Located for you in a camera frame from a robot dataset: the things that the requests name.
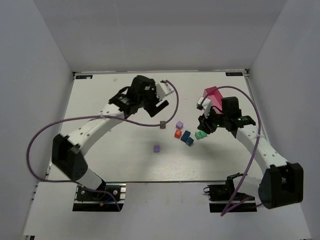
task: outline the white table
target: white table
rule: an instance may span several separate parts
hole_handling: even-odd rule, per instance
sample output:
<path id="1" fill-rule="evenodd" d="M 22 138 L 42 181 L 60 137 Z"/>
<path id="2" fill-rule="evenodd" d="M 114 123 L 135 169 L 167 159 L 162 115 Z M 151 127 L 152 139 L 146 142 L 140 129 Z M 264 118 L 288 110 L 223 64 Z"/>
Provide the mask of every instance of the white table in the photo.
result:
<path id="1" fill-rule="evenodd" d="M 123 122 L 103 136 L 85 156 L 89 167 L 107 182 L 151 182 L 151 181 L 215 181 L 243 172 L 250 154 L 230 132 L 218 129 L 206 138 L 197 140 L 194 134 L 199 125 L 198 117 L 203 113 L 196 103 L 204 89 L 230 85 L 249 94 L 243 76 L 226 76 L 224 72 L 149 72 L 142 75 L 156 82 L 168 79 L 179 92 L 180 105 L 172 122 L 166 129 L 141 127 Z M 111 97 L 124 86 L 131 85 L 137 73 L 94 74 L 92 79 L 76 79 L 67 106 L 66 118 L 97 115 Z M 221 89 L 224 97 L 236 96 L 243 115 L 250 115 L 256 122 L 256 114 L 250 102 L 234 89 Z M 167 120 L 176 105 L 176 96 L 168 96 L 169 106 L 151 118 L 140 109 L 129 119 L 148 124 Z M 183 130 L 191 132 L 193 146 L 174 137 L 177 121 L 184 123 Z M 62 134 L 66 135 L 86 121 L 64 123 Z M 160 145 L 160 153 L 153 153 L 153 146 Z M 261 178 L 256 162 L 249 174 Z M 52 166 L 49 179 L 67 179 L 60 170 Z"/>

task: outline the purple cube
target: purple cube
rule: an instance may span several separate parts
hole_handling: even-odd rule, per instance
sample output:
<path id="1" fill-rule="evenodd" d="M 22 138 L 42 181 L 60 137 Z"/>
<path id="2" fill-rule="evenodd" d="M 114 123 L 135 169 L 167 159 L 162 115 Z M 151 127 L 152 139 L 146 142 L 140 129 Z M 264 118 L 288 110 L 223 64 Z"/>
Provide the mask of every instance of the purple cube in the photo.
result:
<path id="1" fill-rule="evenodd" d="M 184 127 L 184 123 L 181 121 L 178 121 L 175 125 L 175 127 L 179 130 L 181 130 Z"/>
<path id="2" fill-rule="evenodd" d="M 154 153 L 160 153 L 160 146 L 159 145 L 154 145 L 153 146 L 153 152 Z"/>

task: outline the red cube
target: red cube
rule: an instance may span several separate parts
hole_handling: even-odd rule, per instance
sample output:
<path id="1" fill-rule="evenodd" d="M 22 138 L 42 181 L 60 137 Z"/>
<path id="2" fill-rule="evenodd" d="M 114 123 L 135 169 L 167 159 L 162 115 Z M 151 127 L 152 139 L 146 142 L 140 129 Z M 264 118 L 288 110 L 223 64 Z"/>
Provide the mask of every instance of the red cube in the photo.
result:
<path id="1" fill-rule="evenodd" d="M 179 139 L 181 137 L 182 131 L 180 131 L 179 129 L 177 129 L 174 133 L 174 136 Z"/>

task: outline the gray wall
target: gray wall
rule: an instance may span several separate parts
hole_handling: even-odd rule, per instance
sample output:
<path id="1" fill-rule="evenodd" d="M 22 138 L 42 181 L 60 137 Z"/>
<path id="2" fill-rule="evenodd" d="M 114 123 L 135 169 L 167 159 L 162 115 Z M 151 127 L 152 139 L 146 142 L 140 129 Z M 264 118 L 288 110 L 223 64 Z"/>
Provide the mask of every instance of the gray wall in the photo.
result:
<path id="1" fill-rule="evenodd" d="M 271 143 L 304 168 L 302 210 L 320 240 L 320 2 L 289 0 L 250 71 Z"/>
<path id="2" fill-rule="evenodd" d="M 42 126 L 64 115 L 72 72 L 32 0 L 0 1 L 0 239 L 20 239 L 37 181 L 26 148 Z M 45 175 L 48 130 L 32 150 L 32 165 Z"/>
<path id="3" fill-rule="evenodd" d="M 34 0 L 74 72 L 253 64 L 286 0 Z"/>

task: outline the small block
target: small block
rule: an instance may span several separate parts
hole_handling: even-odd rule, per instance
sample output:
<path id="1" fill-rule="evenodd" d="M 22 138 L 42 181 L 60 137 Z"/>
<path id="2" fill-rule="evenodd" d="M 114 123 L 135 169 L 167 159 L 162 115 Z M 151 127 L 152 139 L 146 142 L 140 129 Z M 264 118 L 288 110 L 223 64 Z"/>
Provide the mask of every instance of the small block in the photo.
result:
<path id="1" fill-rule="evenodd" d="M 175 125 L 175 127 L 179 130 L 181 130 L 184 127 L 184 123 L 181 121 L 178 121 Z"/>
<path id="2" fill-rule="evenodd" d="M 188 137 L 188 139 L 185 141 L 185 143 L 188 146 L 191 146 L 194 143 L 194 139 L 192 137 Z"/>
<path id="3" fill-rule="evenodd" d="M 174 136 L 179 139 L 181 137 L 181 134 L 182 134 L 182 131 L 180 130 L 176 130 L 175 133 L 174 133 Z"/>
<path id="4" fill-rule="evenodd" d="M 191 132 L 185 131 L 180 140 L 183 141 L 183 142 L 186 142 L 188 137 L 190 136 L 190 134 L 191 134 Z"/>
<path id="5" fill-rule="evenodd" d="M 202 135 L 203 138 L 208 136 L 208 134 L 206 132 L 204 132 L 204 131 L 200 131 L 199 133 Z"/>
<path id="6" fill-rule="evenodd" d="M 160 121 L 160 128 L 165 129 L 166 128 L 166 121 Z"/>
<path id="7" fill-rule="evenodd" d="M 154 145 L 153 146 L 153 152 L 154 153 L 160 153 L 160 146 L 159 145 Z"/>
<path id="8" fill-rule="evenodd" d="M 194 136 L 195 136 L 195 138 L 198 139 L 198 140 L 203 138 L 201 132 L 199 132 L 199 131 L 197 131 L 197 132 L 194 134 Z"/>

